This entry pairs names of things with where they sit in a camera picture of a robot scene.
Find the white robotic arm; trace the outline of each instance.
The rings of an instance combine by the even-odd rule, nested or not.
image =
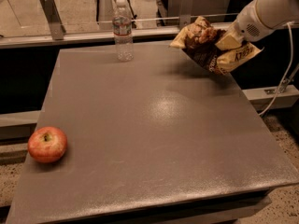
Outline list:
[[[254,42],[289,21],[299,21],[299,0],[253,0],[237,16],[233,30],[239,40]]]

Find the table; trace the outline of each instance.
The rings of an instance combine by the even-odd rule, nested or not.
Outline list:
[[[7,223],[212,223],[299,183],[234,79],[169,43],[135,43],[129,63],[114,46],[60,51],[37,128],[61,128],[69,148],[50,165],[26,157]]]

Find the apple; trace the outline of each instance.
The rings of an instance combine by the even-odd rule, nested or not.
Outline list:
[[[40,128],[28,140],[28,152],[38,162],[55,162],[64,155],[66,149],[66,135],[56,127]]]

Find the clear plastic bottle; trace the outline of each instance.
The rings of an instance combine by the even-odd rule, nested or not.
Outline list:
[[[134,57],[131,12],[125,0],[116,0],[113,33],[118,59],[131,61]]]

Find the metal bracket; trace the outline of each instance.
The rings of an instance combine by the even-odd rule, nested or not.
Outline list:
[[[66,30],[60,19],[54,0],[39,0],[46,15],[53,40],[63,40]]]
[[[193,0],[180,0],[179,28],[190,24]]]

